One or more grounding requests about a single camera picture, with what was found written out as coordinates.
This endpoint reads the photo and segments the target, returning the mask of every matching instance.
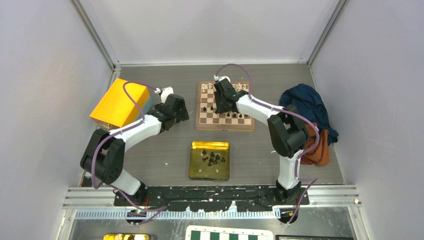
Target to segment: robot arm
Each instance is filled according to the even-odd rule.
[[[140,119],[109,132],[97,129],[91,136],[80,162],[80,166],[91,173],[92,177],[95,176],[103,183],[124,191],[138,203],[147,193],[146,185],[123,169],[125,152],[144,139],[168,131],[175,124],[189,119],[184,98],[174,94],[171,87],[164,88],[160,98],[162,103],[155,105],[154,109],[144,116],[144,121]],[[103,139],[113,134],[117,135],[102,146],[107,153],[99,152],[97,155],[93,174],[91,168],[94,152]]]
[[[281,109],[281,106],[266,103],[253,96],[251,100],[244,90],[237,92],[226,76],[215,78],[214,86],[218,113],[232,111],[249,115],[268,126],[272,146],[279,154],[280,170],[276,181],[278,196],[281,199],[287,199],[296,194],[301,186],[301,182],[295,176],[296,158],[303,152],[309,138],[305,124],[298,118],[274,110]],[[296,107],[292,105],[285,109],[298,113]]]

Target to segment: chessboard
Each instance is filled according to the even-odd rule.
[[[237,92],[249,91],[249,82],[232,82]],[[213,81],[200,81],[197,87],[195,127],[197,130],[254,131],[255,119],[236,112],[216,113]]]
[[[189,225],[185,240],[274,240],[274,234],[269,230]]]

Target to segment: gold object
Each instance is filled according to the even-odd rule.
[[[103,240],[150,240],[148,234],[131,234],[131,233],[110,233],[103,237]]]
[[[212,164],[209,166],[211,152]],[[193,141],[188,177],[193,180],[226,181],[230,178],[230,144],[222,141]]]

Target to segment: white wall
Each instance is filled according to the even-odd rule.
[[[371,239],[421,239],[424,4],[350,1],[312,65]]]
[[[0,3],[2,239],[52,239],[109,66],[68,0]]]
[[[84,0],[83,4],[121,64],[175,64],[307,62],[337,2]]]

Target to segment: gray table surface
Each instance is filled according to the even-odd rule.
[[[256,121],[254,132],[195,130],[197,85],[213,81],[219,65],[123,67],[120,78],[154,87],[172,86],[185,99],[190,119],[170,131],[150,137],[129,149],[124,168],[147,186],[256,185],[275,184],[279,175],[279,156],[273,152],[268,127]],[[300,83],[314,86],[306,64],[244,65],[253,80],[252,94],[278,105],[281,94]],[[234,81],[247,81],[246,74],[235,66],[221,72]],[[155,103],[159,97],[150,91]],[[219,141],[230,144],[230,178],[223,182],[189,179],[190,146],[193,141]],[[317,183],[343,183],[333,148],[330,163],[324,167],[302,165],[300,175],[318,178]]]

